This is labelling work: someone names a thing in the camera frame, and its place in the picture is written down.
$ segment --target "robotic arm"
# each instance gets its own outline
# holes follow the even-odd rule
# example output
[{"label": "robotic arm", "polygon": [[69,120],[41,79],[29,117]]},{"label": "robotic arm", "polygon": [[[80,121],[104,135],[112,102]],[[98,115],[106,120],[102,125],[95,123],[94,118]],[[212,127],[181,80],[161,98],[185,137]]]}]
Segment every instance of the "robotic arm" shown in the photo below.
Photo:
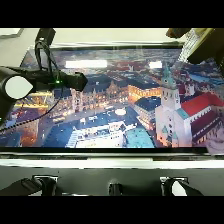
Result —
[{"label": "robotic arm", "polygon": [[[30,93],[51,91],[55,88],[61,88],[63,91],[63,87],[83,91],[86,86],[88,80],[84,74],[75,72],[72,75],[67,75],[57,68],[55,61],[50,57],[50,49],[45,48],[45,46],[51,44],[49,43],[49,33],[52,33],[52,30],[40,29],[37,35],[35,53],[39,70],[0,66],[0,125],[5,122],[16,101],[25,98]],[[43,70],[41,66],[39,52],[42,46],[44,50],[47,50],[45,53],[49,53],[47,54],[48,69],[46,70]],[[56,69],[52,69],[51,62],[53,62]]]}]

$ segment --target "screen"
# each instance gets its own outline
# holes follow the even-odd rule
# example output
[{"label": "screen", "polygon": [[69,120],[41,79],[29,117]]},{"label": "screen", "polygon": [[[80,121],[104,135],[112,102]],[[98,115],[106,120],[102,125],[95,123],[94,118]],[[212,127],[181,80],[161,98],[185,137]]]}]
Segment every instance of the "screen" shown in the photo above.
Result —
[{"label": "screen", "polygon": [[[224,81],[211,59],[199,65],[182,63],[177,48],[52,53],[63,72],[82,72],[88,84],[83,92],[65,89],[51,113],[4,132],[0,146],[60,147],[65,152],[204,147],[223,127]],[[33,50],[21,67],[37,68]],[[60,89],[30,94],[16,103],[4,127],[38,117],[60,95]]]}]

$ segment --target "white circular object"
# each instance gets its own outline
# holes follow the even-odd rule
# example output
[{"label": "white circular object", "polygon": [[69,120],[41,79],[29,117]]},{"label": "white circular object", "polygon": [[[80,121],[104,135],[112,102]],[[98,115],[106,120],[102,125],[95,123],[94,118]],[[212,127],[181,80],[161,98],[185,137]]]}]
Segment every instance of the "white circular object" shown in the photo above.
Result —
[{"label": "white circular object", "polygon": [[33,85],[21,76],[13,76],[5,85],[7,95],[16,100],[25,97],[32,88]]},{"label": "white circular object", "polygon": [[125,109],[117,109],[117,110],[115,110],[115,113],[117,115],[122,116],[122,115],[125,115],[126,114],[126,110]]}]

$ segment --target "cityscape image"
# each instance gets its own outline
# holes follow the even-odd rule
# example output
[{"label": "cityscape image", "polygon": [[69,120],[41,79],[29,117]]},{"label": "cityscape image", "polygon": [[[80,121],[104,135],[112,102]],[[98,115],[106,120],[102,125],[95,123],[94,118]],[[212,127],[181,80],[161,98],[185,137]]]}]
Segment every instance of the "cityscape image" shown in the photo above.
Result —
[{"label": "cityscape image", "polygon": [[[205,147],[223,128],[224,80],[212,59],[199,65],[183,63],[178,61],[181,49],[175,48],[52,52],[63,72],[87,77],[84,91],[64,89],[52,112],[5,131],[0,146],[65,151]],[[86,67],[71,66],[80,61]],[[94,67],[87,61],[105,63]],[[21,67],[37,68],[32,49]],[[28,95],[16,102],[1,128],[44,114],[60,96],[61,89]]]}]

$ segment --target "church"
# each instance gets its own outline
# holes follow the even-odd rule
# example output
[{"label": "church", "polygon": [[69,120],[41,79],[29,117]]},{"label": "church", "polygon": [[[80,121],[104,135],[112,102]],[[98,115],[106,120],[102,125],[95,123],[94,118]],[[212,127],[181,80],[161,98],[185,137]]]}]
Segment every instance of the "church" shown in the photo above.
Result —
[{"label": "church", "polygon": [[[215,136],[223,125],[223,101],[207,92],[181,103],[176,81],[167,66],[161,81],[161,105],[155,109],[157,140],[167,147],[192,147]],[[186,95],[194,93],[189,77],[185,88]]]}]

